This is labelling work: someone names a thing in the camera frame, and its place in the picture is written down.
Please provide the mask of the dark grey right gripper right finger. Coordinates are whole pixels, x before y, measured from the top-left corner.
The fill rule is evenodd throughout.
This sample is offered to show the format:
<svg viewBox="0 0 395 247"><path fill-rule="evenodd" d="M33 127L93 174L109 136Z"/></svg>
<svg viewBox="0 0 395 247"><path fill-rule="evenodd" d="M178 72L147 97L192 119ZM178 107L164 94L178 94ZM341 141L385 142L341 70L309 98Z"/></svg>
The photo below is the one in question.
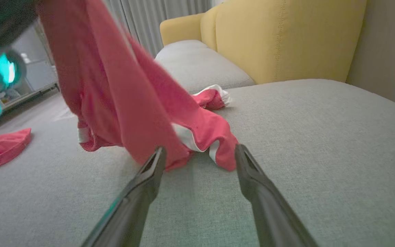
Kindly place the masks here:
<svg viewBox="0 0 395 247"><path fill-rule="evenodd" d="M240 189L251 203L260 247L319 247L247 147L237 144Z"/></svg>

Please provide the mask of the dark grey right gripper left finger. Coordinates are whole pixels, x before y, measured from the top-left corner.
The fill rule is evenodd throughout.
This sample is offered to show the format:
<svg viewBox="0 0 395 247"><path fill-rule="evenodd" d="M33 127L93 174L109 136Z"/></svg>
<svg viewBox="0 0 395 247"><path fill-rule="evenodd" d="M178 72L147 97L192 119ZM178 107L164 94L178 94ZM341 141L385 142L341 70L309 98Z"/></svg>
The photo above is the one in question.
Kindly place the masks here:
<svg viewBox="0 0 395 247"><path fill-rule="evenodd" d="M157 147L119 193L81 247L139 247L147 213L156 199L167 151Z"/></svg>

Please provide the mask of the red jersey with white sleeves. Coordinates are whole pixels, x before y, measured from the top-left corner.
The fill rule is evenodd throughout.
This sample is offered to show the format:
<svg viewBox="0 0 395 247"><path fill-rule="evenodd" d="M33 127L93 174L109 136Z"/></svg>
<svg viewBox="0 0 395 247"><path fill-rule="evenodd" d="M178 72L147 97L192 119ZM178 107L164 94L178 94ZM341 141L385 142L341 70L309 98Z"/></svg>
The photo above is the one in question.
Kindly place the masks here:
<svg viewBox="0 0 395 247"><path fill-rule="evenodd" d="M214 109L229 94L212 86L189 94L121 27L102 0L39 0L36 5L56 65L61 94L78 118L79 144L93 152L124 147L139 164L156 147L166 169L208 151L236 168L238 144Z"/></svg>

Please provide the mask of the small toy in cabinet shelf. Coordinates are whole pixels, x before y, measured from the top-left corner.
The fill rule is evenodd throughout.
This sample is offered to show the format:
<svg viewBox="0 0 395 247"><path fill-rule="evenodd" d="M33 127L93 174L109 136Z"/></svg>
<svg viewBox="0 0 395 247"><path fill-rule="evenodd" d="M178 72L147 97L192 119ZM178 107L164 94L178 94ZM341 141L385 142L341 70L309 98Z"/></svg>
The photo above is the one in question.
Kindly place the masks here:
<svg viewBox="0 0 395 247"><path fill-rule="evenodd" d="M20 97L21 95L16 89L7 89L6 91L0 93L0 100L3 104L9 104Z"/></svg>

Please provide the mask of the white TV cabinet mint drawers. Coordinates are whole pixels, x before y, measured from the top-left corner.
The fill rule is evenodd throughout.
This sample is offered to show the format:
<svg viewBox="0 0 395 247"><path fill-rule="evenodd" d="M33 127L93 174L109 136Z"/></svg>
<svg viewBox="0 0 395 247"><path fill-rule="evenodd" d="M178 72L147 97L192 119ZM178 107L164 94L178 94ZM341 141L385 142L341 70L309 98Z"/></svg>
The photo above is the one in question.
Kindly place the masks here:
<svg viewBox="0 0 395 247"><path fill-rule="evenodd" d="M28 27L11 47L25 63L26 72L24 78L12 87L21 97L9 104L1 102L4 111L39 94L59 89L54 61L39 21Z"/></svg>

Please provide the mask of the large grey sofa seat cushion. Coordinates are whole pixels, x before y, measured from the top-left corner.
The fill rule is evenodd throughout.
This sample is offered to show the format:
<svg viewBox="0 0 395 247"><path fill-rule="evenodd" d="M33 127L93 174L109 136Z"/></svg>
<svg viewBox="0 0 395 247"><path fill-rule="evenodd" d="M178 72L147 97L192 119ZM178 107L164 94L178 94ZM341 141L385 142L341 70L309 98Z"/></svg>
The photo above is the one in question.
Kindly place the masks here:
<svg viewBox="0 0 395 247"><path fill-rule="evenodd" d="M217 111L320 246L395 247L395 103L355 86L295 80L230 89ZM32 128L0 167L0 247L79 247L139 166L88 153L75 117ZM141 247L255 247L236 172L207 153L166 172Z"/></svg>

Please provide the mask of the small grey sofa seat cushion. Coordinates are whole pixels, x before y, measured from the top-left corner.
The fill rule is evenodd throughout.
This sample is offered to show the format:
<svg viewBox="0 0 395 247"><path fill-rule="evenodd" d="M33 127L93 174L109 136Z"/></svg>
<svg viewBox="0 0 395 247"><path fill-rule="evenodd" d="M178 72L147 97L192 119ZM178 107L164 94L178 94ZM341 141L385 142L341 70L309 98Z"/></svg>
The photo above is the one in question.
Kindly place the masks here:
<svg viewBox="0 0 395 247"><path fill-rule="evenodd" d="M254 85L246 72L198 40L168 44L155 60L191 94L215 84L224 90Z"/></svg>

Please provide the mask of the grey pleated curtain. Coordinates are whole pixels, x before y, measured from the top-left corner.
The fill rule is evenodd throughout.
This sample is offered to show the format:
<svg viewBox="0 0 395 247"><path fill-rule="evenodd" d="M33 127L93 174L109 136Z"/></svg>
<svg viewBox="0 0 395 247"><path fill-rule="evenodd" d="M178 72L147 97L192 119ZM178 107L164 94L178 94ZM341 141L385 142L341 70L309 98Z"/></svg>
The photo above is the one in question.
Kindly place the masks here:
<svg viewBox="0 0 395 247"><path fill-rule="evenodd" d="M167 19L204 13L213 0L103 0L120 24L151 54L162 48L159 26Z"/></svg>

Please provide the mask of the yellow sofa backrest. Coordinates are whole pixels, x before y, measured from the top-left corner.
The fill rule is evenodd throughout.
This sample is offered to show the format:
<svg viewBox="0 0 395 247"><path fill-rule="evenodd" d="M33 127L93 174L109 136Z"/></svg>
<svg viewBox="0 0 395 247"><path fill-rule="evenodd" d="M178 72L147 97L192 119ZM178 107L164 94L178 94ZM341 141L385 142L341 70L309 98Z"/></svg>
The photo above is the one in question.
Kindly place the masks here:
<svg viewBox="0 0 395 247"><path fill-rule="evenodd" d="M226 0L160 24L163 45L198 40L257 84L345 82L367 0Z"/></svg>

